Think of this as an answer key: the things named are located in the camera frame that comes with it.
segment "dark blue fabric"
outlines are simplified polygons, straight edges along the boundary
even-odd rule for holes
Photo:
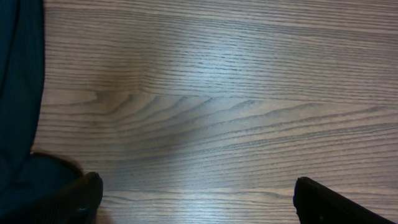
[[[30,155],[44,83],[42,0],[0,0],[0,216],[76,179]]]

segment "dark teal cloth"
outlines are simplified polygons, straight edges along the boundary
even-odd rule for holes
[[[0,216],[77,178],[30,155],[43,83],[42,0],[0,0]]]

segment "wooden surface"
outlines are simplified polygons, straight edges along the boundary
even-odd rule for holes
[[[398,222],[398,1],[46,0],[34,149],[100,224],[298,223],[308,176]]]

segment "black object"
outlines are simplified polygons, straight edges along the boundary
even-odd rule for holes
[[[293,203],[301,224],[394,224],[308,177],[297,180]]]
[[[0,0],[0,223],[92,224],[99,175],[30,151],[43,83],[42,0]]]

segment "brown wooden tabletop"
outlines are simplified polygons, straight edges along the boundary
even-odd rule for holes
[[[398,1],[45,0],[34,149],[99,224],[299,223],[308,176],[398,222]]]

